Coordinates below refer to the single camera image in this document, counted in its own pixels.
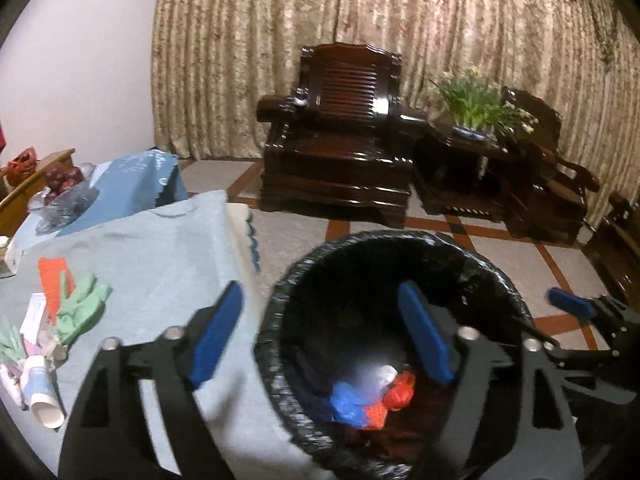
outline white wall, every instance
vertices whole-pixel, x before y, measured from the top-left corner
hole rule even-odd
[[[33,145],[104,162],[154,145],[155,0],[31,0],[0,48],[0,162]]]

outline red fruit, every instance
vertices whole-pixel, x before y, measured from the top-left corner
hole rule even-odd
[[[46,197],[44,197],[44,205],[49,205],[51,201],[57,196],[58,196],[57,191],[49,191]]]
[[[64,171],[65,170],[62,164],[60,164],[59,162],[54,162],[47,166],[45,176],[47,177],[47,180],[49,180],[50,178],[58,178],[60,176],[60,173],[64,173]]]
[[[60,193],[64,193],[67,189],[71,189],[76,183],[73,180],[65,180],[60,186]]]
[[[82,171],[80,171],[80,168],[76,168],[75,166],[66,170],[64,177],[66,180],[73,180],[76,184],[79,184],[84,180]]]
[[[57,191],[60,189],[60,186],[62,186],[63,182],[64,180],[60,178],[52,178],[50,180],[47,180],[47,186],[49,186],[53,191]]]

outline blue gripper pad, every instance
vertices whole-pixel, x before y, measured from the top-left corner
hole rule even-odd
[[[427,375],[440,386],[453,381],[460,354],[453,346],[457,323],[443,307],[429,304],[414,282],[398,290],[398,308]]]
[[[588,300],[565,292],[561,288],[550,288],[546,293],[546,300],[554,307],[579,319],[591,319],[596,316],[596,310]]]
[[[212,315],[207,312],[209,309],[212,310]],[[188,375],[188,380],[194,390],[213,377],[241,311],[242,288],[238,282],[230,282],[214,306],[198,311],[191,319],[187,331],[192,325],[198,324],[196,317],[200,312],[205,312],[210,316],[208,324],[196,326],[194,329],[199,337],[193,341],[193,361]]]

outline red plastic bag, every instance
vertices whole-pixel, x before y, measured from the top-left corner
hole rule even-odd
[[[374,404],[373,406],[367,406],[364,412],[369,417],[369,425],[365,428],[368,431],[379,431],[385,427],[386,414],[388,410],[382,401]]]
[[[6,181],[9,186],[18,187],[36,172],[37,165],[36,150],[31,146],[6,165]]]
[[[406,408],[414,398],[415,375],[403,372],[394,380],[391,388],[382,398],[382,403],[388,410],[396,412]]]
[[[0,123],[0,153],[4,150],[6,146],[6,140],[4,140],[4,133],[2,132],[2,124]]]

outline trash can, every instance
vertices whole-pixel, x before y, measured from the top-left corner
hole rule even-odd
[[[346,480],[406,478],[452,400],[421,369],[397,306],[413,280],[430,303],[500,343],[519,333],[500,323],[530,313],[511,280],[452,238],[427,232],[362,232],[327,242],[295,263],[274,286],[254,356],[273,408],[292,441]],[[416,375],[414,398],[389,412],[379,431],[331,422],[326,399],[361,362]]]

